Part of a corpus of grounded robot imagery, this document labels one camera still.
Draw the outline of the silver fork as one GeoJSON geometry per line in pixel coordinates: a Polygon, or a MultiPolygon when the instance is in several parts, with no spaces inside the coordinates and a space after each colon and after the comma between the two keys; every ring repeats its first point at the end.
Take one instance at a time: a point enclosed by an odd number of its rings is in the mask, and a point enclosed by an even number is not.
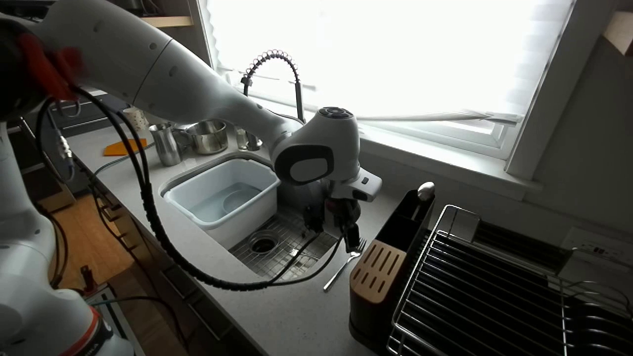
{"type": "Polygon", "coordinates": [[[332,277],[330,277],[328,282],[323,286],[322,290],[324,293],[329,292],[333,284],[337,281],[337,279],[339,279],[339,277],[341,277],[341,274],[344,272],[346,266],[348,266],[352,261],[354,261],[355,259],[359,258],[362,255],[362,252],[364,252],[364,249],[366,248],[366,244],[367,244],[366,239],[361,238],[360,245],[358,246],[358,248],[356,248],[353,252],[350,252],[350,256],[348,256],[346,261],[340,266],[340,268],[336,271],[336,273],[332,277]]]}

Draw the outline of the spoon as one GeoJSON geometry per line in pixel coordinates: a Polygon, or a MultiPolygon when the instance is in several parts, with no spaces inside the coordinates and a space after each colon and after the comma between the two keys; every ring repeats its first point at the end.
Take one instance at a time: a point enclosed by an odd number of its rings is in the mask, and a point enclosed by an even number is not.
{"type": "Polygon", "coordinates": [[[417,198],[414,200],[412,219],[422,222],[432,212],[436,200],[436,185],[433,182],[425,182],[417,189],[417,198]]]}

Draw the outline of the steel sink bottom grid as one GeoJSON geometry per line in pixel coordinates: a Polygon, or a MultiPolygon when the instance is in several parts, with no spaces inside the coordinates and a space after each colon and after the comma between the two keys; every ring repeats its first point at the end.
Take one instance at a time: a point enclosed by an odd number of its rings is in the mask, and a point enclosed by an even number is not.
{"type": "Polygon", "coordinates": [[[294,264],[280,278],[280,281],[289,281],[307,275],[335,243],[337,239],[328,233],[307,230],[296,210],[280,205],[269,220],[229,252],[266,280],[278,275],[294,258],[294,264]]]}

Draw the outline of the black utensil holder with wood block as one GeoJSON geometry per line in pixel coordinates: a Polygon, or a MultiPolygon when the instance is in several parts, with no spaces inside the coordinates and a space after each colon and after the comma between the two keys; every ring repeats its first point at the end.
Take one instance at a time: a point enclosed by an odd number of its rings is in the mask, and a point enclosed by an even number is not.
{"type": "Polygon", "coordinates": [[[416,190],[405,194],[350,273],[351,336],[379,356],[387,354],[391,319],[429,227],[430,214],[422,222],[411,217],[416,198],[416,190]]]}

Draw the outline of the steel kitchen sink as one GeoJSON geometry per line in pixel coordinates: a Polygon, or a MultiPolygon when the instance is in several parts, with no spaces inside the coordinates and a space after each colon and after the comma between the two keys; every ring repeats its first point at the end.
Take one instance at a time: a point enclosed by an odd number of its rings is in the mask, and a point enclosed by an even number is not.
{"type": "Polygon", "coordinates": [[[337,243],[305,225],[308,191],[281,183],[262,158],[231,154],[173,178],[161,196],[253,273],[289,281],[337,243]]]}

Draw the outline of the white plastic wash basin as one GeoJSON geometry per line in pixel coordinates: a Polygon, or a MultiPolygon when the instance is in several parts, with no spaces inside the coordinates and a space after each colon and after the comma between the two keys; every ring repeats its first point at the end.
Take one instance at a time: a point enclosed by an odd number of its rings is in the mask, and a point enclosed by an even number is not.
{"type": "Polygon", "coordinates": [[[277,211],[280,180],[250,159],[230,159],[168,189],[163,197],[226,249],[277,211]]]}

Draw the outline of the spring neck kitchen tap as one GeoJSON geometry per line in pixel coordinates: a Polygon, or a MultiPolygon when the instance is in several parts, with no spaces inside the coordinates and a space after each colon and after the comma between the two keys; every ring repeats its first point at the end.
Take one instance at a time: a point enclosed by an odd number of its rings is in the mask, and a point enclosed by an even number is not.
{"type": "Polygon", "coordinates": [[[307,123],[307,120],[304,117],[302,83],[299,78],[298,65],[284,50],[270,49],[262,52],[262,54],[258,55],[257,58],[253,59],[252,63],[246,68],[246,71],[240,79],[240,83],[243,85],[243,95],[248,96],[249,88],[252,86],[252,78],[255,75],[256,70],[272,59],[280,59],[291,68],[292,74],[294,75],[295,102],[298,113],[297,120],[302,124],[307,123]]]}

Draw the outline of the steel pot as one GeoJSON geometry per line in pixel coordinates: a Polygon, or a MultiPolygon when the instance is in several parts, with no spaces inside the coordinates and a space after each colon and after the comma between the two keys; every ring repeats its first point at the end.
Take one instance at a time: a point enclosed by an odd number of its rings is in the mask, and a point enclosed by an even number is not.
{"type": "Polygon", "coordinates": [[[219,120],[205,120],[188,127],[185,133],[190,137],[194,153],[214,155],[228,147],[226,129],[226,124],[219,120]]]}

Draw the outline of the window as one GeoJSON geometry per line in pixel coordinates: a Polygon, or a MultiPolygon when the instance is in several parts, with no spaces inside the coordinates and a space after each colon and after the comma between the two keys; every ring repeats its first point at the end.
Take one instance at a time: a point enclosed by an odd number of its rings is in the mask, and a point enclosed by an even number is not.
{"type": "Polygon", "coordinates": [[[506,162],[576,0],[196,0],[237,89],[265,52],[298,67],[307,114],[506,162]]]}

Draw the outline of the steel cup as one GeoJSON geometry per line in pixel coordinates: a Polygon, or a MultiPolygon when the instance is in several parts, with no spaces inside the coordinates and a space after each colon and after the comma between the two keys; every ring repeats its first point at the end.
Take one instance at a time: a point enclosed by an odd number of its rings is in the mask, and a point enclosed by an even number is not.
{"type": "Polygon", "coordinates": [[[162,165],[171,167],[182,161],[181,148],[173,135],[172,124],[154,124],[149,127],[162,165]]]}

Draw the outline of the patterned paper cup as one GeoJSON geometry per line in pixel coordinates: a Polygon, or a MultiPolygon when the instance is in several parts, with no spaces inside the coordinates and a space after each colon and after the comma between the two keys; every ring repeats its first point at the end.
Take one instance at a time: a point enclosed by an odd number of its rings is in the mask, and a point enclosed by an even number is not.
{"type": "Polygon", "coordinates": [[[123,109],[122,112],[133,126],[134,131],[141,132],[149,128],[149,122],[145,117],[144,111],[135,107],[129,107],[123,109]]]}

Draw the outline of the orange cloth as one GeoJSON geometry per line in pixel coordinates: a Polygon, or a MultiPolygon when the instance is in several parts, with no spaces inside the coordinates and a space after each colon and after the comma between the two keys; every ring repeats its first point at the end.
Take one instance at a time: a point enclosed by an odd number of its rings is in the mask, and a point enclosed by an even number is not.
{"type": "MultiPolygon", "coordinates": [[[[136,144],[136,140],[127,139],[127,142],[132,152],[137,153],[139,151],[139,147],[136,144]]],[[[119,142],[106,146],[104,148],[104,151],[102,152],[102,155],[103,156],[127,156],[129,155],[129,151],[127,150],[127,147],[125,146],[124,141],[120,140],[119,142]]]]}

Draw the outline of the wooden shelf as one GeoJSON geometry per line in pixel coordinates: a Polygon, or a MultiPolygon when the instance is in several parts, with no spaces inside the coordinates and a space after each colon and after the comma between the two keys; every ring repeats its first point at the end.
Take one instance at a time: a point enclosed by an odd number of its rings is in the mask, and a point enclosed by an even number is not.
{"type": "Polygon", "coordinates": [[[142,21],[155,28],[190,27],[193,25],[190,16],[145,16],[142,21]]]}

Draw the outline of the dark drawer cabinet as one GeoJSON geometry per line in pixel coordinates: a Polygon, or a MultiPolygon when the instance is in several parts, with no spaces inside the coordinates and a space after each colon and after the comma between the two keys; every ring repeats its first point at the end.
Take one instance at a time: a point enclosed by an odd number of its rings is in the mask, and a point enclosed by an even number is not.
{"type": "MultiPolygon", "coordinates": [[[[130,107],[128,103],[104,91],[93,90],[89,93],[99,102],[115,111],[130,107]]],[[[52,104],[49,108],[49,113],[57,127],[62,131],[66,131],[68,136],[99,130],[110,124],[106,115],[85,97],[79,99],[79,109],[77,109],[75,103],[62,101],[60,104],[52,104]]]]}

